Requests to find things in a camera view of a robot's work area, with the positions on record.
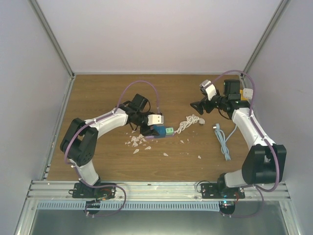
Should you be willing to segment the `green plug adapter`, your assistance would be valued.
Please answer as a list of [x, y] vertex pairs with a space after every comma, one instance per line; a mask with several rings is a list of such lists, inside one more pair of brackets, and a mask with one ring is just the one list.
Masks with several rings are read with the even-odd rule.
[[175, 133], [175, 131], [174, 131], [173, 127], [166, 127], [166, 128], [165, 128], [165, 134], [166, 134], [167, 136], [171, 136], [171, 135], [173, 135], [174, 133]]

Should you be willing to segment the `purple power strip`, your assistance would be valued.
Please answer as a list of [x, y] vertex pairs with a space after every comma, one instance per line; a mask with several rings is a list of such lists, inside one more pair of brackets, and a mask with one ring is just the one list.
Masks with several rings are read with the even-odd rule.
[[163, 139], [173, 137], [175, 134], [172, 135], [159, 135], [159, 136], [145, 136], [145, 139]]

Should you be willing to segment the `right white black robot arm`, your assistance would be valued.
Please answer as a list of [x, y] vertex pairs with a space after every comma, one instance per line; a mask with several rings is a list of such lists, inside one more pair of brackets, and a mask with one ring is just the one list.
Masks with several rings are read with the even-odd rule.
[[234, 188], [256, 187], [272, 192], [282, 181], [287, 150], [284, 145], [276, 144], [257, 121], [250, 103], [241, 99], [240, 81], [227, 79], [224, 93], [220, 94], [211, 81], [200, 84], [204, 95], [201, 101], [191, 103], [199, 114], [211, 113], [214, 109], [224, 111], [241, 131], [249, 152], [241, 169], [221, 174], [218, 179], [217, 194], [228, 198]]

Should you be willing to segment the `blue cube plug adapter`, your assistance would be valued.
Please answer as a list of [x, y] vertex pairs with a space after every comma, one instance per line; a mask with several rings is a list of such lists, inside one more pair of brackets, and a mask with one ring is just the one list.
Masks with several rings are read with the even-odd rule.
[[159, 135], [166, 135], [165, 134], [165, 126], [164, 125], [154, 125], [155, 130], [158, 131]]

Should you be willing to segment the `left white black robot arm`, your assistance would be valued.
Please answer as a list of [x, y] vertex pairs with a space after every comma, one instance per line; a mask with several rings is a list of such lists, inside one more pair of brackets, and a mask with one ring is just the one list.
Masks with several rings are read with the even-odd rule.
[[65, 155], [66, 164], [71, 165], [84, 183], [84, 193], [94, 198], [100, 194], [100, 177], [93, 166], [97, 140], [104, 134], [125, 126], [138, 127], [143, 136], [159, 136], [154, 125], [164, 123], [162, 113], [143, 111], [149, 100], [136, 94], [131, 101], [119, 104], [113, 110], [94, 119], [74, 119], [63, 140], [60, 150]]

